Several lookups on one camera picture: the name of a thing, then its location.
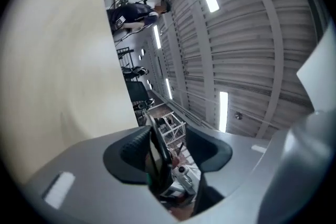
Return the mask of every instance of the ceiling beam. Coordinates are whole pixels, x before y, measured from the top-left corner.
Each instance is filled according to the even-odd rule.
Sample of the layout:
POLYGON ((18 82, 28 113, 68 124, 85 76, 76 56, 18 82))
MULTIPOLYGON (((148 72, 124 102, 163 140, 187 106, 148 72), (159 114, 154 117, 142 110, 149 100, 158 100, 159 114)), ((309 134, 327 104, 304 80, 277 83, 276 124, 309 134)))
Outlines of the ceiling beam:
POLYGON ((271 97, 268 103, 267 111, 264 116, 264 122, 261 124, 259 128, 256 138, 262 138, 265 135, 266 129, 269 125, 266 122, 270 122, 273 118, 274 112, 278 105, 278 100, 281 92, 282 78, 284 75, 283 39, 282 39, 280 21, 272 0, 261 0, 261 1, 265 6, 269 23, 271 25, 271 31, 274 43, 275 64, 274 64, 274 78, 273 78, 271 97))
MULTIPOLYGON (((202 13, 199 1, 187 0, 191 14, 193 15, 194 24, 197 33, 198 45, 200 47, 203 77, 204 77, 204 92, 205 98, 215 102, 215 83, 214 72, 211 56, 211 48, 206 29, 205 19, 202 13)), ((215 104, 213 102, 205 102, 206 121, 214 124, 215 121, 215 104)))
POLYGON ((163 21, 164 21, 165 29, 167 31, 168 43, 169 43, 170 51, 171 51, 172 58, 173 58, 173 65, 174 65, 174 70, 175 70, 175 75, 176 75, 177 87, 184 91, 184 92, 179 91, 181 105, 182 107, 188 109, 189 107, 188 95, 186 94, 187 87, 185 84, 181 52, 180 52, 180 47, 178 45, 179 42, 177 41, 175 28, 173 25, 172 14, 171 13, 164 14, 163 21))

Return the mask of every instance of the white wall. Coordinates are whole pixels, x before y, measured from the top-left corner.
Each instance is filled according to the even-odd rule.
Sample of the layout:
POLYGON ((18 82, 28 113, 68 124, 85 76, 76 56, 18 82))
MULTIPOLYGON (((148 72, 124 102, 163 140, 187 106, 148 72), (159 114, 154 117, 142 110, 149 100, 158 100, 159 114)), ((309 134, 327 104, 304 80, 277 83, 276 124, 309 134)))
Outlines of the white wall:
POLYGON ((335 25, 331 23, 315 51, 297 73, 317 111, 336 108, 335 44, 335 25))
POLYGON ((6 15, 0 145, 16 181, 77 142, 137 126, 103 0, 13 0, 6 15))

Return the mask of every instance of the beige panel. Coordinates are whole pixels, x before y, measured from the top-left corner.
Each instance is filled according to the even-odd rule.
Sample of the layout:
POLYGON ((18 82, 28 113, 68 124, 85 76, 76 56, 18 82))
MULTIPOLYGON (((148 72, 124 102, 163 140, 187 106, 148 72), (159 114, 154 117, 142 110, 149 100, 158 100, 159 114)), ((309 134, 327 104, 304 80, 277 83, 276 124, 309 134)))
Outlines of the beige panel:
POLYGON ((137 126, 103 0, 14 0, 0 42, 1 147, 20 183, 79 141, 137 126))

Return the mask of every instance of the wire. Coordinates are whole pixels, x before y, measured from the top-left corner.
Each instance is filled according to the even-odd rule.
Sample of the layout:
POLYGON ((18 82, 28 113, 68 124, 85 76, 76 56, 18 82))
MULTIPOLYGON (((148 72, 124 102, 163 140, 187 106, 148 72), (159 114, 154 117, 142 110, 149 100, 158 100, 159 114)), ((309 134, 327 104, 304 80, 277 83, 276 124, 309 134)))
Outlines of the wire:
POLYGON ((177 23, 177 20, 180 19, 183 15, 185 15, 185 14, 190 10, 190 8, 191 8, 197 1, 200 1, 200 0, 195 0, 193 3, 189 4, 189 5, 186 7, 186 9, 185 9, 184 11, 182 11, 181 14, 179 14, 179 16, 177 16, 176 18, 174 18, 173 21, 172 21, 172 23, 170 23, 168 26, 166 26, 165 31, 162 31, 162 35, 168 31, 169 27, 171 27, 174 23, 177 23))
POLYGON ((124 35, 124 36, 120 39, 120 41, 116 44, 116 46, 119 45, 120 42, 123 42, 123 41, 124 41, 126 38, 128 38, 129 36, 132 36, 133 34, 140 33, 141 31, 144 31, 146 28, 147 28, 147 27, 144 26, 144 27, 142 27, 139 31, 136 31, 136 32, 133 32, 133 33, 124 35))
POLYGON ((118 2, 118 1, 119 1, 119 0, 114 1, 114 3, 110 6, 109 9, 111 9, 111 7, 112 7, 116 2, 118 2))
POLYGON ((140 1, 136 2, 136 4, 141 4, 141 3, 140 3, 141 1, 143 1, 143 0, 140 0, 140 1))

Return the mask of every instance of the dark shirt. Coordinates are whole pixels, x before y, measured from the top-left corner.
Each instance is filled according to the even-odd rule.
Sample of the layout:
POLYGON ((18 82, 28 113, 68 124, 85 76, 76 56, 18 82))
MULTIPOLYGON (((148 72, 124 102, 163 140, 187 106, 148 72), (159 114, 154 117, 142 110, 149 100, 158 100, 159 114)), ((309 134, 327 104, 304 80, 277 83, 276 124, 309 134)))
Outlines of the dark shirt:
POLYGON ((156 23, 159 18, 158 13, 150 6, 140 3, 127 4, 116 9, 107 10, 110 25, 114 24, 121 16, 125 18, 125 23, 136 23, 144 21, 145 26, 156 23))

